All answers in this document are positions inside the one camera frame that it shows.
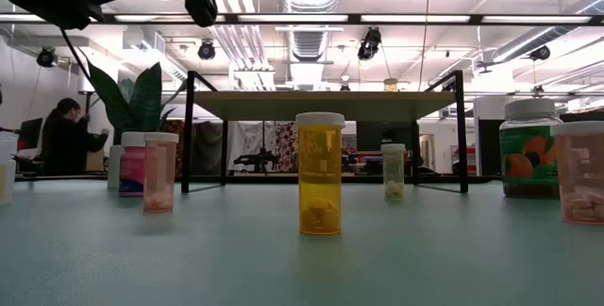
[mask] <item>white bottle cap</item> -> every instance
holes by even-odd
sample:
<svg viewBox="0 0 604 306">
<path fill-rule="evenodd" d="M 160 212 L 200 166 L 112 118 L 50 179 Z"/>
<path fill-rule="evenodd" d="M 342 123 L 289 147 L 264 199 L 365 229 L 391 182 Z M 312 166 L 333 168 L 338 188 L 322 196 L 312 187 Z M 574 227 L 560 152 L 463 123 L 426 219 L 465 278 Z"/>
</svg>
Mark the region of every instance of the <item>white bottle cap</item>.
<svg viewBox="0 0 604 306">
<path fill-rule="evenodd" d="M 580 121 L 553 125 L 550 127 L 551 135 L 595 135 L 604 133 L 602 121 Z"/>
<path fill-rule="evenodd" d="M 533 115 L 543 115 L 556 112 L 556 104 L 547 98 L 520 99 L 506 104 L 507 119 L 530 118 Z"/>
<path fill-rule="evenodd" d="M 407 151 L 404 144 L 382 144 L 381 152 Z"/>
<path fill-rule="evenodd" d="M 344 128 L 344 116 L 335 112 L 304 112 L 295 116 L 298 127 L 334 126 Z"/>
<path fill-rule="evenodd" d="M 122 133 L 122 146 L 144 146 L 144 132 L 128 131 Z"/>
<path fill-rule="evenodd" d="M 145 132 L 144 140 L 146 142 L 178 143 L 178 134 L 171 132 Z"/>
</svg>

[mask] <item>light blue tabletop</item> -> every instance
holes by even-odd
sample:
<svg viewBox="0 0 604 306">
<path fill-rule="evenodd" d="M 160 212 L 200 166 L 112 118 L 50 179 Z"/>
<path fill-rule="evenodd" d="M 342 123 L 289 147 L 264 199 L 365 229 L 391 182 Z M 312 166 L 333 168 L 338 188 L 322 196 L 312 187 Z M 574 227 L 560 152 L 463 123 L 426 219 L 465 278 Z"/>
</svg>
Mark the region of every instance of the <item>light blue tabletop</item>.
<svg viewBox="0 0 604 306">
<path fill-rule="evenodd" d="M 143 214 L 103 181 L 18 183 L 0 305 L 602 305 L 604 228 L 558 201 L 345 185 L 343 233 L 297 231 L 295 185 L 228 185 Z"/>
</svg>

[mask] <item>person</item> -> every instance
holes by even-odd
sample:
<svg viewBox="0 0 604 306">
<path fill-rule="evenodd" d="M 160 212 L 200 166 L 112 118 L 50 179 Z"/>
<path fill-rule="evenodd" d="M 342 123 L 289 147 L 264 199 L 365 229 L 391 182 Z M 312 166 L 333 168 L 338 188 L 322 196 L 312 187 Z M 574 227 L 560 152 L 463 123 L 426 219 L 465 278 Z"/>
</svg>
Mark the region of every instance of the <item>person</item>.
<svg viewBox="0 0 604 306">
<path fill-rule="evenodd" d="M 80 118 L 81 108 L 72 98 L 63 98 L 57 104 L 42 128 L 42 161 L 47 176 L 82 175 L 86 169 L 88 152 L 103 148 L 109 131 L 101 135 L 87 131 L 88 119 Z"/>
</svg>

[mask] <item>dark hair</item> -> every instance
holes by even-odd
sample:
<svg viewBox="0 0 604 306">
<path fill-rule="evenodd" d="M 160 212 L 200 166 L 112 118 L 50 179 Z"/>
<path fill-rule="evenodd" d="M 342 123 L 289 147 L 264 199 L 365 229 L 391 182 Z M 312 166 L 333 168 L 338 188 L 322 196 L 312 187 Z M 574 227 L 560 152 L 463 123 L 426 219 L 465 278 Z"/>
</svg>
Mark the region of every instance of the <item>dark hair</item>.
<svg viewBox="0 0 604 306">
<path fill-rule="evenodd" d="M 57 107 L 52 109 L 46 117 L 44 127 L 42 128 L 42 159 L 44 159 L 51 150 L 51 135 L 53 131 L 59 123 L 64 123 L 66 121 L 65 118 L 63 118 L 63 115 L 72 109 L 81 110 L 81 107 L 73 98 L 63 98 L 58 102 Z"/>
</svg>

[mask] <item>black jacket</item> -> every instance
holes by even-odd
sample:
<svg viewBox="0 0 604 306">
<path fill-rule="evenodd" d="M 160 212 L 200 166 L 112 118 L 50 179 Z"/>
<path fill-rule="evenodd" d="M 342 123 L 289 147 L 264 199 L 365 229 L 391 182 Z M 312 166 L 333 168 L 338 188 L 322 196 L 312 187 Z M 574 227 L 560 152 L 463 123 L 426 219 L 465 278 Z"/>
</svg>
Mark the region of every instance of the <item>black jacket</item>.
<svg viewBox="0 0 604 306">
<path fill-rule="evenodd" d="M 82 175 L 86 169 L 88 152 L 99 151 L 108 135 L 94 135 L 88 123 L 58 119 L 42 133 L 42 159 L 47 176 Z"/>
</svg>

